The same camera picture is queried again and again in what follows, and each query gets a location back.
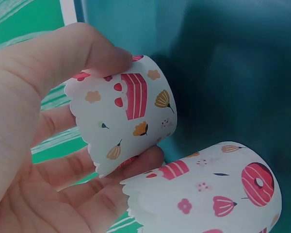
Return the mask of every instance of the donut print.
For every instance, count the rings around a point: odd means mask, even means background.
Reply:
[[[261,163],[251,163],[242,170],[244,190],[256,206],[267,205],[274,194],[274,178],[271,171]]]

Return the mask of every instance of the pink donut illustration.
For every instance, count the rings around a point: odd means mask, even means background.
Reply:
[[[244,190],[256,206],[267,205],[274,194],[274,178],[271,171],[261,163],[251,163],[242,170]]]
[[[133,120],[145,116],[147,102],[147,84],[141,74],[121,74],[121,80],[127,85],[128,106],[126,110],[127,120]],[[114,90],[122,91],[121,83],[114,85]],[[123,107],[121,97],[116,98],[114,103]]]

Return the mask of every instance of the green surface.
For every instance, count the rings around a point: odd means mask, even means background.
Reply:
[[[58,0],[34,0],[0,24],[0,44],[25,34],[64,25]]]
[[[283,195],[272,233],[291,233],[291,0],[83,0],[84,19],[161,67],[177,102],[168,161],[220,141],[256,151]]]

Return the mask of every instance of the pink tulip print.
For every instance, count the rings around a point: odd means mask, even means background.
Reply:
[[[203,233],[223,233],[223,231],[219,230],[219,229],[213,229],[213,230],[209,230]]]
[[[213,198],[213,210],[217,217],[224,217],[232,212],[237,203],[230,198],[216,196]]]

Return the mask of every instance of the leaf print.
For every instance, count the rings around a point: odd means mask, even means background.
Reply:
[[[231,152],[238,151],[239,149],[242,149],[242,148],[245,148],[245,147],[227,145],[227,146],[222,146],[221,151],[223,153],[231,153]]]
[[[279,219],[279,216],[280,216],[280,214],[276,214],[276,215],[275,215],[275,217],[273,218],[273,221],[272,221],[272,223],[271,223],[271,227],[274,226],[274,225],[277,223],[277,221],[278,221],[278,219]]]
[[[107,159],[114,160],[118,158],[118,156],[121,154],[121,142],[122,139],[115,147],[112,147],[112,149],[107,154]]]
[[[229,176],[228,174],[224,174],[224,173],[214,173],[214,175],[216,175],[216,176]]]
[[[101,128],[107,128],[107,129],[109,129],[109,127],[105,123],[103,123],[102,121],[99,121],[98,122],[98,126],[101,127]]]
[[[135,131],[132,133],[134,136],[143,136],[147,135],[147,130],[148,130],[148,124],[144,121],[140,123],[139,125],[135,126]]]
[[[166,90],[163,90],[157,95],[155,100],[155,106],[159,108],[170,108],[173,111],[173,113],[175,113],[172,107],[170,106],[170,97]]]
[[[191,158],[191,157],[196,157],[196,156],[199,156],[200,155],[200,153],[199,152],[196,152],[196,153],[194,153],[194,154],[191,154],[191,155],[188,155],[188,156],[186,156],[187,158]]]

